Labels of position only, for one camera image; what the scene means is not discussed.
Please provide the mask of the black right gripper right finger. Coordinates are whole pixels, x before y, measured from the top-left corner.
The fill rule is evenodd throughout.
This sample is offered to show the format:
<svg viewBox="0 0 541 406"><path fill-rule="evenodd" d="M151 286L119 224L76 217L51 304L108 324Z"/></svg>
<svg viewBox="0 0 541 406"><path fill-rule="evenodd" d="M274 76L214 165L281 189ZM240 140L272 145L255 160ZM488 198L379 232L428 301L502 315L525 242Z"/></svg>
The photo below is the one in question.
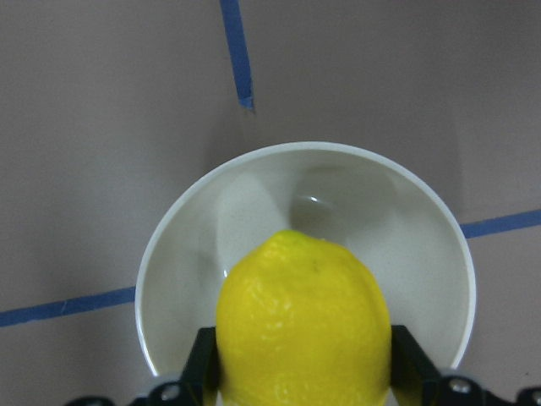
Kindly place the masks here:
<svg viewBox="0 0 541 406"><path fill-rule="evenodd" d="M403 325L391 327L391 391L401 406L433 405L442 375Z"/></svg>

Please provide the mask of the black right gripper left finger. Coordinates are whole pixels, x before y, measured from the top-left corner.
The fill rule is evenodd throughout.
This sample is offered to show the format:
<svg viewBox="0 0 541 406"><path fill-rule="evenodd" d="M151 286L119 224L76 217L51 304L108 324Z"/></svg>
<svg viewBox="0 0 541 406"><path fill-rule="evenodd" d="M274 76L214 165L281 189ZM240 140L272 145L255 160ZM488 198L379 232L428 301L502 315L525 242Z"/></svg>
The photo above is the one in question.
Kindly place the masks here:
<svg viewBox="0 0 541 406"><path fill-rule="evenodd" d="M217 402L220 367L216 329L198 330L188 360L180 376L180 404L214 406Z"/></svg>

